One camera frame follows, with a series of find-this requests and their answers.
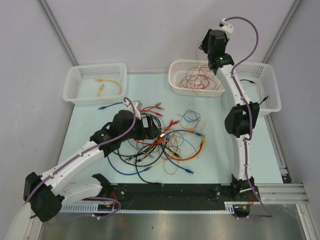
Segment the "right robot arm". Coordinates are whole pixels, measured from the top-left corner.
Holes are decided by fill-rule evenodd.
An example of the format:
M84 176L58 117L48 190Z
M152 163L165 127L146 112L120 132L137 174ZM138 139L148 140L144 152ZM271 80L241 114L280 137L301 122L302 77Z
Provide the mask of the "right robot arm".
M231 108L224 120L233 144L234 170L231 175L230 194L242 201L254 191L254 177L250 165L249 143L259 116L260 105L252 102L236 74L236 64L226 53L229 39L223 30L209 29L199 49L207 54L208 68L218 77L228 93Z

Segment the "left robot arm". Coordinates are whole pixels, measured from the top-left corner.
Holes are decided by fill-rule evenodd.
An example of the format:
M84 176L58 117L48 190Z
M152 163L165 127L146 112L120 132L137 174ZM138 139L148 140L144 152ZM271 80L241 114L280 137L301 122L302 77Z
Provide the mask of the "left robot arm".
M111 193L110 183L100 173L94 174L89 182L71 190L66 190L65 187L77 174L118 150L123 142L130 139L155 140L161 131L151 115L148 114L145 118L147 125L144 125L137 110L120 110L111 122L96 131L73 156L41 174L31 172L27 175L23 200L30 204L32 216L41 222L47 222L65 205L88 198L107 199Z

